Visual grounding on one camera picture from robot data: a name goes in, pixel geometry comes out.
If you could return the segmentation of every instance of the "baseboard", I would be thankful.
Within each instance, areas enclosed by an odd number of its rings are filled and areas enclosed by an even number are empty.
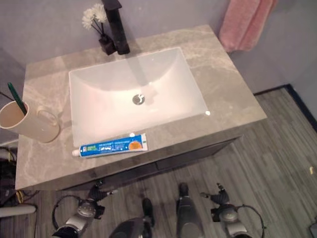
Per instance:
[[[258,96],[258,95],[261,95],[263,93],[269,93],[271,91],[275,91],[275,90],[278,90],[278,89],[281,89],[281,88],[285,88],[287,84],[284,84],[284,85],[281,85],[281,86],[278,86],[278,87],[275,87],[275,88],[270,88],[270,89],[266,89],[266,90],[263,90],[263,91],[260,91],[258,93],[254,93],[253,95],[254,96]]]
[[[291,84],[285,84],[285,85],[281,85],[281,86],[278,86],[275,88],[267,89],[267,90],[255,93],[253,95],[258,96],[258,95],[261,95],[263,93],[268,93],[268,92],[282,89],[282,88],[285,88],[287,90],[287,92],[289,93],[289,95],[291,95],[291,97],[293,98],[293,100],[295,101],[295,103],[297,104],[299,109],[301,110],[301,112],[304,114],[304,116],[306,117],[308,122],[312,125],[313,129],[317,133],[317,120],[315,119],[315,117],[313,116],[311,111],[309,111],[308,107],[303,102],[303,100],[301,99],[301,97],[298,95],[298,93],[295,91],[295,89],[293,88],[293,86]]]
[[[291,84],[287,84],[287,85],[285,85],[285,89],[292,96],[292,98],[294,99],[295,103],[298,105],[299,109],[302,111],[302,113],[304,114],[306,119],[312,125],[313,129],[317,132],[317,120],[315,119],[315,117],[313,116],[311,111],[309,111],[308,107],[303,102],[303,100],[298,95],[298,93],[295,91],[293,86]]]

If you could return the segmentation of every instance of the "countertop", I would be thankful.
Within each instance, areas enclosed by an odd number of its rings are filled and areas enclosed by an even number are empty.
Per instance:
[[[266,118],[253,94],[208,25],[129,41],[136,56],[180,47],[210,115],[198,115],[135,133],[146,133],[147,152],[83,159],[73,157],[68,72],[124,59],[101,48],[27,65],[23,100],[43,105],[59,119],[61,132],[50,143],[19,136],[16,189],[58,190],[95,180],[241,135]]]

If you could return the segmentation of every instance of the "floor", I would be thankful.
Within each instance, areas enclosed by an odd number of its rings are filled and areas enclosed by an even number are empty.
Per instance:
[[[216,182],[227,189],[231,203],[256,207],[267,226],[267,238],[309,238],[308,226],[317,216],[317,133],[311,128],[285,89],[257,96],[268,120],[248,130],[230,146],[197,163],[168,173],[120,187],[119,192],[103,200],[106,211],[101,220],[89,227],[84,238],[108,237],[120,222],[142,214],[141,198],[152,200],[156,226],[154,238],[175,237],[177,185],[188,182],[207,238],[225,238],[220,224],[211,220],[214,204],[199,193],[216,193]],[[42,191],[30,202],[38,213],[4,218],[1,238],[32,238],[37,218],[37,238],[53,233],[51,211],[65,194],[82,197],[86,192]],[[62,224],[75,211],[69,198],[58,207],[57,222]],[[255,214],[242,210],[241,220],[254,238],[261,226]]]

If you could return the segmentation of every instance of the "sink basin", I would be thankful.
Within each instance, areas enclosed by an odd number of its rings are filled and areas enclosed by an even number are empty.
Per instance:
[[[180,48],[69,72],[74,146],[204,114]]]

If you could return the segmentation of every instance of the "pink towel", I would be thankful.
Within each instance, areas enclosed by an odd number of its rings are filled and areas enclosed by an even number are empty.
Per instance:
[[[276,1],[231,0],[219,34],[225,50],[251,50],[259,41]]]

